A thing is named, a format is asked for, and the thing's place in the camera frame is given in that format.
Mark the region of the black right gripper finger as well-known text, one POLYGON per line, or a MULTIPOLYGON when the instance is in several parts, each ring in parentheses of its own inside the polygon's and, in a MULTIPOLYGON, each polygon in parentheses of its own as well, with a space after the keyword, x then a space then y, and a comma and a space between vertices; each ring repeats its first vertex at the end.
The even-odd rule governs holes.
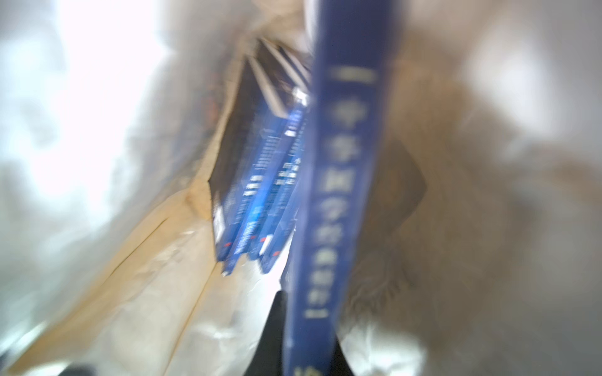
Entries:
POLYGON ((282 376, 286 298, 284 291, 274 296, 256 352, 244 376, 282 376))

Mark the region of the cream canvas tote bag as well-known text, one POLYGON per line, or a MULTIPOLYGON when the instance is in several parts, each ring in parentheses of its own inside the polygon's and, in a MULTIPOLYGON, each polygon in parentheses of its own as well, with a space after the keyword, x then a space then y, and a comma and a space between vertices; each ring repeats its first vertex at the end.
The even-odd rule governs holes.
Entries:
MULTIPOLYGON (((258 37, 315 1, 1 4, 1 373, 241 375, 280 273, 213 256, 258 37)), ((601 373, 601 4, 399 1, 338 335, 358 375, 601 373)))

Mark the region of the blue spine book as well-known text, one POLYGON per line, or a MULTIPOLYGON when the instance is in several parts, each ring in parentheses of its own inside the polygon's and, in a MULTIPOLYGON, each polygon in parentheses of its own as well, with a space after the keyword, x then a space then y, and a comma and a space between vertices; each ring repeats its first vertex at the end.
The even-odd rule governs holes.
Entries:
POLYGON ((282 348, 285 375, 326 375, 383 129, 396 1, 322 1, 282 348))

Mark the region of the stack of blue books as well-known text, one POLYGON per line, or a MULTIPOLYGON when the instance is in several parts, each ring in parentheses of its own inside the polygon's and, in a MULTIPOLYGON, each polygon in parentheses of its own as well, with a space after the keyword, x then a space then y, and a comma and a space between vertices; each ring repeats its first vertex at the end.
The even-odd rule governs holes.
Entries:
POLYGON ((309 74, 286 49, 255 41, 243 59, 235 101, 227 116, 209 178, 216 260, 233 273, 247 254, 281 187, 307 114, 309 74))

